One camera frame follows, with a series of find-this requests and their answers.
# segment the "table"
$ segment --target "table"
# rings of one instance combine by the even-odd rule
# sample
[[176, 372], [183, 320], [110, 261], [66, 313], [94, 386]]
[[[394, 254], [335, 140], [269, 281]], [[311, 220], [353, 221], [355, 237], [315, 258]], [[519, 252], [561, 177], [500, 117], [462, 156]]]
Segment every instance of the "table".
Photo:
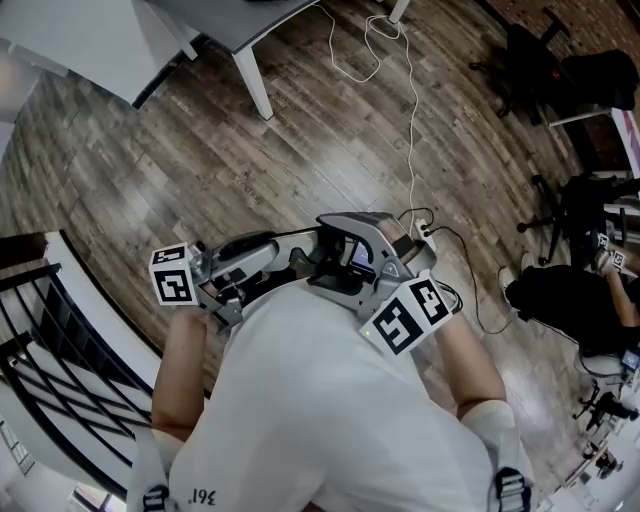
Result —
[[[260, 70], [253, 55], [253, 45], [278, 25], [318, 0], [147, 0], [166, 13], [181, 18], [225, 48], [233, 56], [249, 89], [258, 112], [264, 119], [273, 110]], [[409, 4], [398, 0], [389, 19], [397, 22]]]

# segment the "laminate floor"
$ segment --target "laminate floor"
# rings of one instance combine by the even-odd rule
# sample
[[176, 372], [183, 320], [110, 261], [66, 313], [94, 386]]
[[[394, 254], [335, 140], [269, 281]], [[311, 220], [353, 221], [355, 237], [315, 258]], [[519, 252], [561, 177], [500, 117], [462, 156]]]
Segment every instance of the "laminate floor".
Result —
[[[362, 41], [368, 0], [324, 4], [337, 20], [337, 61], [353, 74], [375, 66]], [[521, 235], [536, 215], [532, 175], [552, 183], [579, 172], [562, 130], [500, 120], [500, 101], [468, 62], [505, 34], [470, 0], [413, 0], [403, 20], [420, 96], [414, 204], [466, 240], [480, 314], [498, 330], [512, 313], [497, 285], [503, 265], [536, 255], [543, 232]], [[355, 84], [332, 68], [330, 21], [309, 8], [255, 46], [274, 117], [255, 111], [231, 58], [207, 47], [162, 84], [140, 111], [78, 76], [44, 74], [17, 120], [0, 169], [0, 235], [67, 230], [89, 268], [125, 312], [162, 347], [169, 311], [147, 275], [150, 252], [179, 241], [217, 244], [248, 231], [299, 229], [325, 212], [408, 208], [406, 165], [413, 93], [402, 39], [371, 35], [378, 75]], [[461, 247], [436, 235], [436, 273], [458, 289], [478, 330]], [[557, 260], [561, 261], [561, 251]], [[580, 395], [574, 347], [536, 324], [514, 320], [483, 335], [506, 381], [540, 486], [549, 493], [579, 462]], [[221, 342], [211, 341], [209, 384]], [[426, 385], [452, 402], [432, 344], [417, 356]]]

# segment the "desk leg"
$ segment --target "desk leg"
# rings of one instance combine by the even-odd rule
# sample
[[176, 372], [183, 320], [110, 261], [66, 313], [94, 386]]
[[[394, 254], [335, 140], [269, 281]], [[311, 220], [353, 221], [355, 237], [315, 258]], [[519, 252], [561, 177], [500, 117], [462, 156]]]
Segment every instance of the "desk leg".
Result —
[[246, 46], [238, 53], [234, 53], [233, 60], [236, 61], [238, 70], [240, 70], [244, 83], [249, 89], [253, 102], [258, 107], [258, 112], [260, 112], [263, 119], [270, 119], [273, 116], [273, 110], [271, 109], [267, 90], [264, 88], [264, 82], [262, 81], [262, 76], [260, 76], [260, 70], [253, 56], [251, 46]]
[[398, 0], [396, 2], [396, 6], [391, 11], [391, 15], [389, 16], [389, 21], [391, 23], [398, 23], [402, 15], [404, 14], [404, 10], [409, 5], [409, 0]]

